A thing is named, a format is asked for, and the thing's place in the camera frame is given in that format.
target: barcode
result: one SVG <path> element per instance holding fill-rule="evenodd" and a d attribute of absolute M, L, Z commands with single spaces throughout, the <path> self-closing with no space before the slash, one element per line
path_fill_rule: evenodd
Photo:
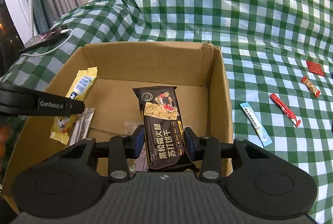
<path fill-rule="evenodd" d="M 78 82 L 78 84 L 75 86 L 75 89 L 82 94 L 92 80 L 93 80 L 92 77 L 83 76 Z"/>
<path fill-rule="evenodd" d="M 256 121 L 253 119 L 253 117 L 251 116 L 251 113 L 249 111 L 246 111 L 246 113 L 248 114 L 250 120 L 252 121 L 252 123 L 254 124 L 254 128 L 258 127 Z"/>

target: circular pad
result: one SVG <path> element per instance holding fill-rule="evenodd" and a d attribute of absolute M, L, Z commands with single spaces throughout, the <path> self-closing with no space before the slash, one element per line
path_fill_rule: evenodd
<path fill-rule="evenodd" d="M 103 195 L 105 180 L 77 159 L 36 165 L 14 180 L 12 192 L 20 210 L 41 218 L 78 214 Z"/>
<path fill-rule="evenodd" d="M 267 219 L 307 214 L 317 196 L 306 172 L 274 159 L 247 160 L 228 177 L 226 190 L 241 210 Z"/>
<path fill-rule="evenodd" d="M 262 192 L 271 195 L 288 193 L 294 187 L 294 182 L 288 176 L 276 172 L 258 175 L 254 180 L 254 184 Z"/>

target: cardboard box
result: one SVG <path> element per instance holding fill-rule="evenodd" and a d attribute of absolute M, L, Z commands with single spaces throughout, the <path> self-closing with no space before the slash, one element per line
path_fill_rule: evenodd
<path fill-rule="evenodd" d="M 229 86 L 219 47 L 192 42 L 114 42 L 76 50 L 49 84 L 46 92 L 65 96 L 78 70 L 98 67 L 98 79 L 86 107 L 96 109 L 89 136 L 108 141 L 142 124 L 139 102 L 132 88 L 176 85 L 183 126 L 196 135 L 233 142 Z M 12 208 L 11 185 L 21 171 L 64 149 L 50 139 L 54 117 L 29 117 L 11 156 L 2 195 Z M 230 161 L 222 165 L 231 172 Z M 107 159 L 97 171 L 107 175 Z"/>

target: green checkered tablecloth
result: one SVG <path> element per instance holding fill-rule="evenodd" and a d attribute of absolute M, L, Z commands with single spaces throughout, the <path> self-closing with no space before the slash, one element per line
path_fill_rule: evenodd
<path fill-rule="evenodd" d="M 235 136 L 261 145 L 239 106 L 247 101 L 272 138 L 265 149 L 315 179 L 318 197 L 311 217 L 332 223 L 332 1 L 91 0 L 56 22 L 74 29 L 68 43 L 52 55 L 19 59 L 1 81 L 44 90 L 74 50 L 86 43 L 210 40 L 223 53 Z M 307 59 L 322 64 L 326 76 L 309 73 Z M 305 75 L 320 88 L 318 99 L 300 83 Z M 271 93 L 301 118 L 299 127 L 269 99 Z M 9 119 L 14 133 L 24 120 Z M 15 136 L 7 144 L 7 159 Z"/>

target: cracker image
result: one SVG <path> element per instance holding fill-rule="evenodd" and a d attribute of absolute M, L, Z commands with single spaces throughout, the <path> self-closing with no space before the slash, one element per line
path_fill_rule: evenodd
<path fill-rule="evenodd" d="M 147 102 L 144 107 L 144 115 L 164 120 L 177 120 L 177 108 L 173 112 L 163 109 L 160 105 Z"/>

